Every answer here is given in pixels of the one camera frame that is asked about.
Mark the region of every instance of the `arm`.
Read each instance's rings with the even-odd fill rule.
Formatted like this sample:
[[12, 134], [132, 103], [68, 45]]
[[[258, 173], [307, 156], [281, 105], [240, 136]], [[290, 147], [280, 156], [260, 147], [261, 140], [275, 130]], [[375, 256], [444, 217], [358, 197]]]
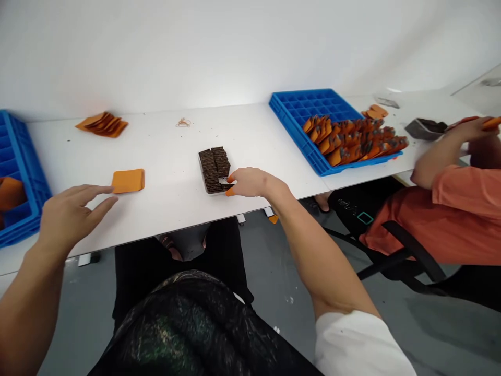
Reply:
[[363, 311], [379, 316], [362, 282], [332, 238], [278, 178], [254, 168], [238, 169], [227, 196], [262, 196], [277, 212], [297, 270], [312, 296], [315, 319], [326, 312]]
[[461, 123], [447, 132], [416, 162], [411, 180], [418, 186], [431, 189], [433, 181], [447, 166], [457, 164], [459, 151], [465, 142], [497, 135], [499, 130], [483, 131], [483, 123], [490, 117], [481, 117]]
[[56, 327], [64, 262], [118, 199], [107, 198], [93, 211], [85, 205], [112, 190], [82, 185], [45, 203], [39, 239], [0, 300], [0, 375], [35, 375], [40, 369]]

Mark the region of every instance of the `white wall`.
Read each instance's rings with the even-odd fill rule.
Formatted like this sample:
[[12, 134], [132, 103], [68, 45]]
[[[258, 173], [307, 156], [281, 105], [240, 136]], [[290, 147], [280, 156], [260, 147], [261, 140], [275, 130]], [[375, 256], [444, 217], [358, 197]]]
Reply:
[[454, 87], [501, 62], [496, 0], [0, 0], [0, 108], [26, 120]]

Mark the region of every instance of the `stack of brown squares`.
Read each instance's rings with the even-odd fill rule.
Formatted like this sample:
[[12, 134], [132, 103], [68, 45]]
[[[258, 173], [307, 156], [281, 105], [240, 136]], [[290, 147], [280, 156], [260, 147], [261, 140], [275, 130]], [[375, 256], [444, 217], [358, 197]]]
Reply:
[[86, 132], [93, 132], [98, 136], [113, 137], [120, 136], [120, 133], [129, 123], [122, 121], [121, 117], [115, 117], [109, 112], [103, 112], [96, 116], [91, 116], [75, 127]]
[[219, 181], [219, 178], [227, 178], [230, 174], [230, 163], [223, 147], [212, 148], [212, 150], [207, 149], [201, 151], [198, 155], [202, 164], [207, 192], [218, 193], [230, 189], [232, 184], [222, 184]]

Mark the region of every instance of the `black pants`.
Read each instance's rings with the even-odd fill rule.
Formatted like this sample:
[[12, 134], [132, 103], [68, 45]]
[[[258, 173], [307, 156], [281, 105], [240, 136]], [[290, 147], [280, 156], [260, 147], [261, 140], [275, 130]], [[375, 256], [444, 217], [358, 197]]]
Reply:
[[240, 231], [236, 217], [213, 222], [206, 236], [206, 249], [186, 262], [173, 260], [156, 238], [139, 240], [115, 248], [115, 330], [129, 310], [170, 276], [197, 269], [223, 281], [246, 304], [254, 301], [247, 287]]

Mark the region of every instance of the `white table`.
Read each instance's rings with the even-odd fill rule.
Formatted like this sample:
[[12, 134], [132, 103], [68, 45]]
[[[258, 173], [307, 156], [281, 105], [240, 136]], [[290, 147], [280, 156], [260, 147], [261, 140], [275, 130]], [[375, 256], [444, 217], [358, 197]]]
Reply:
[[[402, 93], [393, 97], [402, 108], [388, 108], [386, 124], [394, 126], [399, 135], [406, 134], [401, 123], [407, 124], [415, 117], [451, 123], [477, 114], [440, 92]], [[347, 100], [359, 111], [374, 103], [372, 96]], [[28, 125], [53, 194], [79, 184], [109, 185], [114, 171], [145, 170], [145, 189], [120, 195], [103, 222], [70, 256], [269, 206], [260, 197], [207, 195], [198, 152], [210, 147], [224, 146], [232, 171], [238, 167], [259, 167], [286, 181], [299, 199], [410, 170], [428, 145], [411, 140], [410, 147], [397, 160], [346, 169], [321, 178], [266, 103], [123, 115], [123, 118], [129, 126], [117, 139], [76, 129], [74, 125], [80, 119]], [[192, 126], [176, 127], [181, 118], [192, 121]], [[90, 207], [105, 197], [94, 200]], [[1, 249], [0, 275], [19, 270], [25, 252], [37, 238], [35, 235]]]

